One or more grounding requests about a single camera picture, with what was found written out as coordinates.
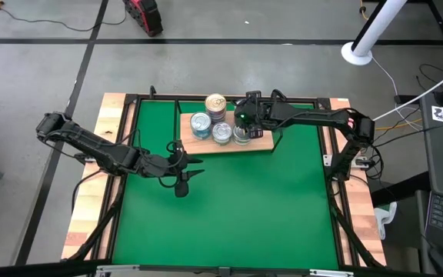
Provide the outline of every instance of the concrete floor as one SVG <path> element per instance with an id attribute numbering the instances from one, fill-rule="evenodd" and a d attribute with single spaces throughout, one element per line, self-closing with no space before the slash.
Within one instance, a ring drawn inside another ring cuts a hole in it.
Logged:
<path id="1" fill-rule="evenodd" d="M 89 28 L 100 4 L 100 0 L 21 0 L 8 2 L 6 8 L 22 18 L 49 18 Z M 443 1 L 437 5 L 443 16 Z M 358 0 L 158 0 L 165 29 L 161 38 L 351 41 L 365 23 L 358 6 Z M 375 7 L 366 6 L 369 14 Z M 110 0 L 104 22 L 119 22 L 123 16 L 122 2 Z M 49 23 L 15 22 L 0 12 L 0 38 L 89 38 L 90 34 Z M 129 16 L 122 25 L 103 25 L 98 37 L 147 38 Z M 426 5 L 409 4 L 382 38 L 442 39 L 442 35 Z M 64 110 L 85 47 L 0 45 L 0 170 L 5 172 L 0 180 L 0 265 L 14 262 L 50 152 L 35 139 L 35 126 L 43 113 Z M 340 50 L 340 45 L 96 45 L 74 120 L 93 129 L 105 92 L 146 93 L 150 85 L 158 93 L 241 95 L 259 89 L 267 95 L 279 88 L 292 96 L 349 98 L 353 107 L 371 117 L 392 108 L 394 91 L 384 72 L 375 64 L 349 65 Z M 421 63 L 443 68 L 443 47 L 376 46 L 374 56 L 403 94 L 421 92 L 415 78 Z M 396 121 L 398 116 L 391 115 L 378 125 Z M 401 128 L 383 139 L 410 131 Z M 426 170 L 421 135 L 387 145 L 382 153 L 385 181 L 401 181 Z M 61 157 L 28 262 L 58 261 L 72 188 L 81 175 L 81 165 Z"/>

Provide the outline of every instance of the green mat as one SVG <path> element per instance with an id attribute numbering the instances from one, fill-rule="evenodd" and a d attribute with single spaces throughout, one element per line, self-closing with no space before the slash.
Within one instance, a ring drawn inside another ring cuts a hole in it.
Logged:
<path id="1" fill-rule="evenodd" d="M 202 102 L 181 107 L 204 110 Z M 143 147 L 168 155 L 173 110 L 173 102 L 141 103 Z M 197 155 L 204 162 L 189 169 L 205 172 L 183 199 L 157 179 L 130 175 L 113 263 L 337 269 L 320 155 L 316 127 L 296 125 L 273 154 Z"/>

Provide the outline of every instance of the can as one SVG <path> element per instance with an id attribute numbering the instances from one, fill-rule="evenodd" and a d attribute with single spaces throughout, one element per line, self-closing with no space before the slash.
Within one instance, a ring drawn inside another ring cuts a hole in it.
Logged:
<path id="1" fill-rule="evenodd" d="M 227 100 L 223 95 L 214 93 L 208 95 L 205 100 L 206 113 L 212 119 L 212 123 L 222 122 L 225 120 L 225 114 L 227 111 Z"/>
<path id="2" fill-rule="evenodd" d="M 247 145 L 251 142 L 251 138 L 249 138 L 249 133 L 246 132 L 243 128 L 239 128 L 234 126 L 233 129 L 233 139 L 234 142 L 238 145 Z"/>
<path id="3" fill-rule="evenodd" d="M 204 112 L 196 112 L 190 120 L 192 135 L 197 139 L 207 139 L 211 133 L 212 120 Z"/>
<path id="4" fill-rule="evenodd" d="M 218 122 L 213 126 L 213 140 L 219 145 L 226 145 L 230 142 L 231 127 L 226 122 Z"/>

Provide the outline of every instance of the wooden frame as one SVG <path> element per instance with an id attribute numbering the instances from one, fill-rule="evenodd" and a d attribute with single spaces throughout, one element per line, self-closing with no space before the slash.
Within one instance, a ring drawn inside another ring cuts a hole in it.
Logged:
<path id="1" fill-rule="evenodd" d="M 125 93 L 105 93 L 102 100 L 97 123 L 94 133 L 100 135 L 102 138 L 114 142 L 118 137 L 119 125 L 122 117 L 122 109 L 125 106 Z M 349 107 L 349 101 L 343 98 L 330 98 L 331 108 L 346 108 Z M 133 120 L 133 104 L 129 105 L 125 120 L 125 128 L 122 137 L 129 134 L 131 123 Z M 324 129 L 324 139 L 327 154 L 332 153 L 331 137 L 326 127 Z M 346 139 L 342 134 L 335 130 L 336 141 L 339 149 L 342 149 L 346 144 Z M 83 172 L 83 176 L 98 169 L 96 164 L 87 164 Z M 365 173 L 358 169 L 352 169 L 352 175 L 358 176 L 366 180 Z M 82 183 L 78 190 L 78 195 L 75 203 L 75 210 L 71 217 L 71 222 L 68 228 L 65 245 L 62 252 L 62 258 L 68 258 L 73 255 L 80 245 L 85 242 L 90 233 L 93 231 L 98 223 L 100 211 L 102 208 L 102 201 L 105 195 L 105 184 L 108 176 L 105 173 L 99 173 L 93 178 Z M 112 199 L 115 197 L 119 178 L 113 178 Z M 333 182 L 333 189 L 338 190 L 338 184 Z M 361 180 L 351 178 L 345 182 L 345 190 L 347 192 L 347 200 L 349 210 L 351 213 L 351 221 L 355 233 L 363 242 L 368 251 L 372 253 L 374 258 L 382 265 L 385 265 L 385 257 L 382 249 L 381 240 L 378 236 L 378 227 L 374 215 L 374 208 L 371 202 L 370 191 L 368 186 Z M 336 196 L 336 201 L 341 208 L 341 199 L 339 195 Z M 105 257 L 105 250 L 108 245 L 108 237 L 110 235 L 110 225 L 103 233 L 101 247 L 98 250 L 98 258 Z M 343 248 L 343 257 L 345 265 L 352 265 L 351 250 L 349 248 L 348 239 L 345 232 L 340 229 L 341 246 Z"/>

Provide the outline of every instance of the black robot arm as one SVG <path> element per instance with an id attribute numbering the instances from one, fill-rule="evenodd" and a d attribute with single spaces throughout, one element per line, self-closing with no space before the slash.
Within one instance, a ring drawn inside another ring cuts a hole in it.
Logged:
<path id="1" fill-rule="evenodd" d="M 186 196 L 188 180 L 204 171 L 183 172 L 189 163 L 199 163 L 202 160 L 189 156 L 180 142 L 169 143 L 167 150 L 171 154 L 168 158 L 163 158 L 141 147 L 131 147 L 103 139 L 80 127 L 61 112 L 46 113 L 38 124 L 36 132 L 38 140 L 45 144 L 47 141 L 66 142 L 87 156 L 93 157 L 98 167 L 110 175 L 131 173 L 145 178 L 158 178 L 162 186 L 175 188 L 177 197 Z M 168 176 L 176 177 L 173 185 L 163 183 L 161 177 Z"/>
<path id="2" fill-rule="evenodd" d="M 251 139 L 262 137 L 262 130 L 276 130 L 290 125 L 317 125 L 338 129 L 348 140 L 339 153 L 334 153 L 326 168 L 330 179 L 349 179 L 351 162 L 367 148 L 374 138 L 375 123 L 353 108 L 322 110 L 296 108 L 286 102 L 286 97 L 274 90 L 270 99 L 263 99 L 261 92 L 247 92 L 246 98 L 235 103 L 235 124 L 248 132 Z"/>

